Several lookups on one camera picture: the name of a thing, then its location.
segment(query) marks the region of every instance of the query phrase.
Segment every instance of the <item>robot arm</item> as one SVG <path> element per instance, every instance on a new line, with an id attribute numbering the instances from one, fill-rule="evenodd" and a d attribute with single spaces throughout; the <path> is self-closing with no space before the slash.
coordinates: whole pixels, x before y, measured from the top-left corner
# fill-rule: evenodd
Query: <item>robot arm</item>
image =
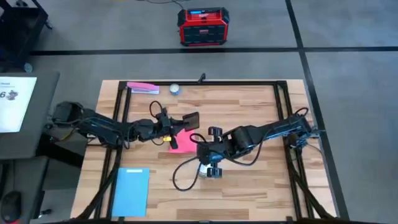
<path id="1" fill-rule="evenodd" d="M 299 114 L 302 110 L 305 110 L 305 114 Z M 227 159 L 244 166 L 253 165 L 255 161 L 243 164 L 235 160 L 249 154 L 257 145 L 268 139 L 288 136 L 292 147 L 304 147 L 307 144 L 306 139 L 315 132 L 305 119 L 307 112 L 308 108 L 302 108 L 282 121 L 261 127 L 240 126 L 224 134 L 222 129 L 210 127 L 209 134 L 214 136 L 213 142 L 198 142 L 192 139 L 193 136 L 191 140 L 197 143 L 197 158 L 200 163 L 204 166 L 211 164 L 207 169 L 207 177 L 221 177 L 222 172 L 217 168 L 217 163 Z"/>
<path id="2" fill-rule="evenodd" d="M 182 129 L 187 131 L 199 127 L 199 113 L 183 116 L 183 120 L 169 118 L 166 108 L 161 107 L 161 112 L 153 115 L 157 122 L 151 119 L 140 119 L 131 123 L 121 123 L 84 108 L 79 103 L 63 102 L 56 106 L 52 121 L 59 128 L 72 127 L 84 137 L 87 134 L 97 136 L 101 144 L 117 148 L 126 141 L 148 141 L 162 136 L 170 136 L 173 149 L 177 148 L 174 136 Z"/>

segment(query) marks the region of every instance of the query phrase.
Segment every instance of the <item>black floor stripe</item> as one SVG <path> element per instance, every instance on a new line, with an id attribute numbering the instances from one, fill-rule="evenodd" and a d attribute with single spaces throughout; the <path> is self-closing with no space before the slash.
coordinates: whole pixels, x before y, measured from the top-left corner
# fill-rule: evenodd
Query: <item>black floor stripe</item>
<path id="1" fill-rule="evenodd" d="M 304 52 L 396 52 L 398 47 L 304 47 Z"/>
<path id="2" fill-rule="evenodd" d="M 135 55 L 135 54 L 212 54 L 212 53 L 278 53 L 278 52 L 398 52 L 398 47 L 231 47 L 202 49 L 109 49 L 109 50 L 35 50 L 31 56 L 62 55 Z"/>
<path id="3" fill-rule="evenodd" d="M 295 47 L 233 47 L 206 49 L 119 49 L 119 50 L 36 50 L 32 56 L 48 55 L 134 55 L 134 54 L 184 54 L 184 53 L 256 53 L 295 52 Z"/>
<path id="4" fill-rule="evenodd" d="M 308 64 L 307 56 L 305 55 L 305 49 L 303 47 L 303 41 L 300 35 L 299 25 L 295 18 L 294 10 L 292 7 L 292 2 L 290 0 L 285 0 L 287 10 L 289 13 L 290 21 L 292 23 L 294 36 L 296 37 L 297 47 L 299 49 L 300 60 L 303 66 L 303 72 L 305 76 L 305 82 L 308 86 L 308 93 L 310 95 L 311 103 L 313 106 L 313 112 L 315 120 L 317 122 L 319 129 L 325 129 L 325 123 L 323 121 L 323 116 L 321 108 L 319 105 L 319 100 L 317 93 L 315 91 L 315 86 L 313 84 L 313 78 L 310 71 L 310 66 Z M 329 178 L 331 181 L 331 189 L 333 191 L 334 198 L 336 200 L 337 212 L 341 218 L 349 220 L 349 215 L 347 211 L 347 206 L 345 204 L 343 191 L 341 189 L 340 180 L 338 178 L 335 161 L 333 159 L 333 154 L 331 152 L 330 143 L 326 131 L 321 133 L 321 142 L 323 147 L 324 158 L 326 160 L 326 169 L 329 173 Z"/>

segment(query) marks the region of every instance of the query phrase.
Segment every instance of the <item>computer mouse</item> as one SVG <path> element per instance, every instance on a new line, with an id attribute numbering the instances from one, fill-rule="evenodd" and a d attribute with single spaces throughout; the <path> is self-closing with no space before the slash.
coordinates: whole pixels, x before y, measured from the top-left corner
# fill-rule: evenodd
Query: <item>computer mouse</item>
<path id="1" fill-rule="evenodd" d="M 21 217 L 21 193 L 12 191 L 7 193 L 1 200 L 1 218 L 6 223 L 12 223 Z"/>

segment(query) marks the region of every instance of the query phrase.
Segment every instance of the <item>black wire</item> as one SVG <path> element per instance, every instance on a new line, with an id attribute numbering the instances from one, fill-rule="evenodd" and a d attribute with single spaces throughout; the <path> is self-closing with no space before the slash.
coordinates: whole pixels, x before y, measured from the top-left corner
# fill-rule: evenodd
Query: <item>black wire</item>
<path id="1" fill-rule="evenodd" d="M 214 151 L 214 150 L 210 150 L 211 152 L 214 152 L 214 153 L 216 153 L 216 154 L 218 154 L 218 155 L 221 155 L 222 157 L 224 157 L 226 160 L 228 160 L 228 161 L 230 161 L 230 162 L 233 162 L 233 163 L 235 163 L 235 164 L 237 164 L 237 165 L 241 165 L 241 166 L 252 166 L 253 164 L 255 164 L 256 162 L 257 162 L 257 160 L 258 160 L 258 158 L 259 158 L 259 156 L 260 156 L 260 152 L 261 152 L 261 149 L 262 149 L 262 143 L 266 140 L 266 138 L 267 138 L 267 136 L 268 136 L 268 134 L 270 133 L 270 131 L 271 131 L 271 129 L 270 130 L 268 130 L 266 133 L 265 133 L 265 135 L 262 137 L 262 139 L 261 139 L 261 142 L 260 142 L 260 145 L 259 145 L 259 149 L 257 150 L 257 154 L 256 154 L 256 156 L 255 156 L 255 158 L 253 159 L 253 161 L 251 161 L 250 163 L 244 163 L 244 162 L 239 162 L 239 161 L 236 161 L 236 160 L 234 160 L 234 159 L 232 159 L 232 158 L 230 158 L 230 157 L 228 157 L 227 155 L 225 155 L 225 154 L 222 154 L 222 153 L 220 153 L 220 152 L 217 152 L 217 151 Z M 195 139 L 192 139 L 192 136 L 198 136 L 198 137 L 200 137 L 202 140 L 203 140 L 203 142 L 200 142 L 200 141 L 196 141 Z M 201 134 L 198 134 L 198 133 L 193 133 L 193 134 L 191 134 L 190 135 L 190 139 L 191 139 L 191 141 L 193 141 L 194 143 L 197 143 L 197 144 L 206 144 L 207 142 L 206 142 L 206 139 L 205 139 L 205 137 L 203 137 Z"/>
<path id="2" fill-rule="evenodd" d="M 15 159 L 12 160 L 12 190 L 15 190 Z"/>
<path id="3" fill-rule="evenodd" d="M 150 115 L 151 115 L 152 117 L 156 118 L 156 116 L 152 113 L 152 105 L 153 105 L 154 103 L 157 103 L 157 104 L 159 105 L 159 107 L 160 107 L 160 112 L 162 112 L 163 106 L 162 106 L 162 105 L 159 103 L 159 101 L 157 101 L 157 100 L 154 100 L 154 101 L 152 101 L 152 102 L 150 103 L 150 105 L 149 105 L 149 113 L 150 113 Z"/>
<path id="4" fill-rule="evenodd" d="M 189 160 L 187 160 L 187 161 L 181 163 L 180 165 L 178 165 L 177 168 L 175 168 L 175 170 L 174 170 L 174 172 L 173 172 L 172 182 L 173 182 L 174 187 L 175 187 L 177 190 L 182 191 L 182 192 L 187 191 L 187 190 L 191 190 L 192 187 L 193 187 L 193 186 L 195 185 L 195 183 L 197 182 L 198 176 L 199 176 L 199 171 L 200 171 L 200 165 L 201 165 L 200 163 L 199 163 L 199 166 L 198 166 L 197 174 L 195 175 L 195 179 L 193 180 L 191 186 L 189 186 L 189 187 L 186 188 L 186 189 L 181 189 L 181 188 L 178 187 L 177 184 L 175 183 L 175 175 L 177 174 L 177 171 L 181 168 L 181 166 L 184 166 L 185 164 L 187 164 L 187 163 L 189 163 L 189 162 L 191 162 L 191 161 L 194 161 L 195 159 L 199 159 L 199 157 L 198 157 L 198 156 L 195 156 L 194 158 L 191 158 L 191 159 L 189 159 Z"/>
<path id="5" fill-rule="evenodd" d="M 83 114 L 84 113 L 84 107 L 82 105 L 76 104 L 79 108 L 80 108 L 80 112 Z M 54 124 L 73 124 L 73 123 L 80 123 L 83 121 L 82 119 L 76 119 L 73 121 L 69 121 L 69 122 L 64 122 L 64 121 L 53 121 Z"/>
<path id="6" fill-rule="evenodd" d="M 105 145 L 104 144 L 87 144 L 87 146 L 101 146 L 101 147 L 104 147 Z"/>
<path id="7" fill-rule="evenodd" d="M 313 145 L 311 145 L 311 144 L 306 144 L 305 146 L 311 146 L 311 147 L 313 147 L 314 149 L 316 149 L 318 152 L 320 152 L 320 154 L 322 154 L 322 151 L 321 151 L 318 147 L 315 147 L 315 146 L 313 146 Z M 303 148 L 301 148 L 300 152 L 298 152 L 298 157 L 292 159 L 292 161 L 296 161 L 299 157 L 302 156 L 302 154 L 303 154 Z"/>
<path id="8" fill-rule="evenodd" d="M 94 141 L 95 139 L 97 139 L 97 137 L 91 138 L 90 140 L 87 141 L 87 144 L 90 143 L 90 142 L 92 142 L 92 141 Z"/>
<path id="9" fill-rule="evenodd" d="M 149 3 L 152 4 L 168 4 L 168 3 L 175 3 L 178 4 L 182 10 L 184 10 L 184 7 L 179 3 L 179 2 L 185 2 L 185 1 L 190 1 L 190 0 L 171 0 L 171 1 L 167 1 L 167 2 L 153 2 L 151 0 L 146 0 Z"/>
<path id="10" fill-rule="evenodd" d="M 302 110 L 305 110 L 304 114 L 299 114 L 299 112 L 302 111 Z M 303 107 L 303 108 L 298 109 L 298 110 L 294 113 L 294 115 L 306 116 L 306 115 L 308 114 L 308 112 L 309 112 L 309 109 L 306 108 L 306 107 Z"/>
<path id="11" fill-rule="evenodd" d="M 74 128 L 67 135 L 65 135 L 66 137 L 63 137 L 63 139 L 61 139 L 60 142 L 66 141 L 67 139 L 69 139 L 72 136 L 72 134 L 76 131 L 76 129 L 77 129 L 76 126 L 78 126 L 79 124 L 81 124 L 81 123 L 83 123 L 85 121 L 88 121 L 90 119 L 94 119 L 94 117 L 85 118 L 85 119 L 76 119 L 76 120 L 71 121 L 71 122 L 54 122 L 54 124 L 73 124 L 73 123 L 78 122 L 77 124 L 74 124 Z"/>
<path id="12" fill-rule="evenodd" d="M 155 144 L 155 146 L 161 146 L 164 144 L 164 141 L 162 141 L 161 143 L 156 143 L 153 139 L 151 139 L 152 143 Z"/>
<path id="13" fill-rule="evenodd" d="M 60 141 L 65 141 L 65 140 L 69 139 L 72 136 L 72 134 L 77 130 L 77 126 L 79 124 L 84 123 L 85 121 L 88 121 L 88 120 L 91 120 L 91 119 L 101 120 L 101 118 L 96 118 L 96 117 L 89 117 L 89 118 L 85 118 L 85 119 L 79 119 L 79 122 L 77 124 L 74 124 L 75 127 L 69 132 L 69 134 L 67 134 L 66 137 L 61 139 Z M 98 126 L 102 126 L 102 124 L 97 123 L 95 121 L 91 121 L 91 122 L 93 124 L 98 125 Z M 134 124 L 130 125 L 130 127 L 129 127 L 128 131 L 127 131 L 127 141 L 124 138 L 124 134 L 120 130 L 113 129 L 113 128 L 107 128 L 107 129 L 119 133 L 121 135 L 123 147 L 126 148 L 126 149 L 130 149 L 130 132 L 131 132 L 132 127 L 134 127 Z"/>

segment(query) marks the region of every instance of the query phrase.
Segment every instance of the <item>black cart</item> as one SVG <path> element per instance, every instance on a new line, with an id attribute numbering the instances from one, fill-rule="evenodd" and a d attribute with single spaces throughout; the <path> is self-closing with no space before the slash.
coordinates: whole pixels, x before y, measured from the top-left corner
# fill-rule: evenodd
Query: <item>black cart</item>
<path id="1" fill-rule="evenodd" d="M 43 26 L 52 29 L 47 19 L 49 15 L 37 0 L 32 0 L 35 7 L 21 0 L 12 7 L 6 0 L 0 0 L 0 71 L 21 68 L 32 72 L 31 64 L 26 63 Z"/>

